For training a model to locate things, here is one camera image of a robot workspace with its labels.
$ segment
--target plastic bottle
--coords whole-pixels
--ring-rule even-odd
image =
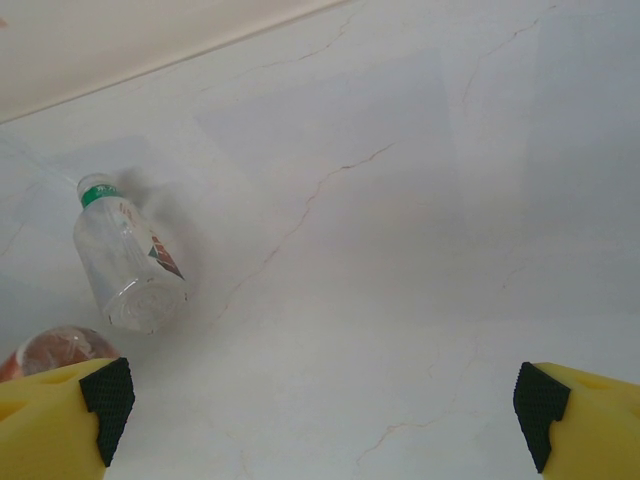
[[[84,177],[78,197],[84,210],[73,240],[103,317],[117,327],[155,332],[187,301],[184,277],[112,177]]]
[[[66,326],[42,332],[24,342],[0,365],[0,382],[94,358],[118,358],[118,351],[98,332]]]

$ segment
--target white marble surface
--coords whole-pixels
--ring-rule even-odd
[[[109,480],[537,478],[522,361],[640,382],[640,6],[365,0],[0,127],[6,353],[91,326]],[[74,182],[118,171],[196,293],[101,323]]]

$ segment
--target black rubber pad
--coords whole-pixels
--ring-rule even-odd
[[[114,360],[81,379],[80,388],[87,409],[98,415],[98,450],[108,467],[135,401],[129,362],[126,358]]]
[[[522,364],[513,406],[538,473],[542,473],[551,454],[549,427],[554,420],[562,420],[570,393],[570,388],[531,363]]]

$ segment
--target bottle label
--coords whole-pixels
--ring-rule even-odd
[[[160,265],[166,271],[184,280],[176,262],[174,262],[171,255],[169,255],[169,252],[158,238],[158,235],[151,230],[146,220],[138,213],[138,210],[124,199],[120,202],[118,210],[123,215],[125,223],[128,224],[133,238],[135,238],[149,261],[154,265]]]
[[[95,187],[91,187],[87,190],[84,195],[82,195],[82,199],[80,203],[82,203],[82,207],[85,208],[94,200],[97,200],[102,197],[121,197],[118,189],[113,185],[96,185]]]

